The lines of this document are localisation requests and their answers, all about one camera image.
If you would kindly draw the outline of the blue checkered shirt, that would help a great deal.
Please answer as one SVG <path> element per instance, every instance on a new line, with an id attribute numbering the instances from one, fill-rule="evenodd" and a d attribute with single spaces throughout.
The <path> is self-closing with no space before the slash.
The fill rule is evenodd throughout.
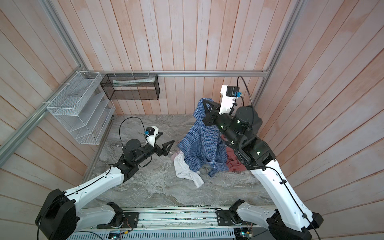
<path id="1" fill-rule="evenodd" d="M 197 172 L 203 165 L 208 165 L 211 167 L 208 175 L 213 177 L 218 172 L 229 171 L 227 146 L 216 126 L 207 127 L 203 123 L 206 116 L 205 107 L 211 108 L 204 100 L 205 98 L 199 100 L 193 113 L 196 121 L 178 144 L 178 148 L 184 153 L 185 162 L 191 171 Z"/>

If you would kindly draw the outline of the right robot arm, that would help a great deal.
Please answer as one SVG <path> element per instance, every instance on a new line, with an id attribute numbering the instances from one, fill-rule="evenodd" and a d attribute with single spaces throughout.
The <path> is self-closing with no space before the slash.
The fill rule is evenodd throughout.
<path id="1" fill-rule="evenodd" d="M 227 149 L 263 185 L 276 205 L 274 211 L 253 206 L 244 200 L 230 207 L 234 224 L 249 222 L 267 229 L 277 240 L 310 240 L 311 231 L 323 223 L 319 213 L 312 212 L 300 200 L 284 176 L 275 154 L 257 137 L 261 119 L 250 106 L 241 107 L 234 117 L 221 112 L 221 104 L 201 99 L 194 112 L 195 123 L 178 144 L 189 170 L 186 178 L 200 179 L 202 166 L 211 167 L 210 176 L 228 171 Z"/>

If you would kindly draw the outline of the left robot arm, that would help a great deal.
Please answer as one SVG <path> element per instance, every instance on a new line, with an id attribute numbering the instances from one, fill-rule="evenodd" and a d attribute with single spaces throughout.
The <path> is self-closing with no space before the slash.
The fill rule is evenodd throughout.
<path id="1" fill-rule="evenodd" d="M 151 159 L 153 154 L 167 156 L 173 146 L 171 140 L 161 147 L 147 143 L 144 146 L 137 139 L 129 140 L 123 146 L 119 160 L 106 172 L 66 191 L 50 192 L 38 213 L 35 224 L 38 233 L 49 240 L 66 240 L 74 232 L 89 227 L 106 225 L 120 229 L 126 224 L 124 211 L 114 202 L 103 207 L 85 209 L 85 205 L 109 189 L 131 179 L 140 164 Z"/>

